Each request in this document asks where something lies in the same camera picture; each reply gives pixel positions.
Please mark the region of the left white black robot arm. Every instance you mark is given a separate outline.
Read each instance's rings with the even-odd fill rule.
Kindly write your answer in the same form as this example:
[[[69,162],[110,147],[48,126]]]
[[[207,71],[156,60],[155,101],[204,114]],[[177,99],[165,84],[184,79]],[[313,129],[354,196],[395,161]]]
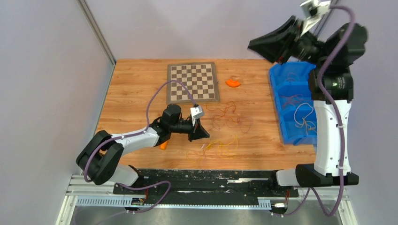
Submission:
[[[95,185],[111,181],[124,184],[132,194],[138,194],[143,190],[144,182],[132,166],[120,164],[121,157],[143,148],[161,146],[172,133],[187,134],[190,142],[209,138],[210,134],[200,122],[202,116],[204,111],[200,105],[191,107],[190,116],[184,119],[181,107],[169,104],[160,117],[143,129],[124,134],[97,132],[77,156],[76,164],[86,179]]]

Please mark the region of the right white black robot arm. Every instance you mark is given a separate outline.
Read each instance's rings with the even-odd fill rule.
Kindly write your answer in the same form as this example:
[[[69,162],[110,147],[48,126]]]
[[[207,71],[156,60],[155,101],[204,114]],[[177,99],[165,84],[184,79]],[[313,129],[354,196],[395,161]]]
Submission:
[[[312,164],[275,171],[269,192],[281,195],[287,186],[303,188],[351,186],[359,183],[347,150],[347,125],[354,94],[350,66],[365,53],[367,29],[342,25],[326,41],[304,30],[304,22],[290,17],[275,31],[252,39],[248,48],[266,60],[284,64],[295,57],[312,63],[308,85],[317,121],[316,158]]]

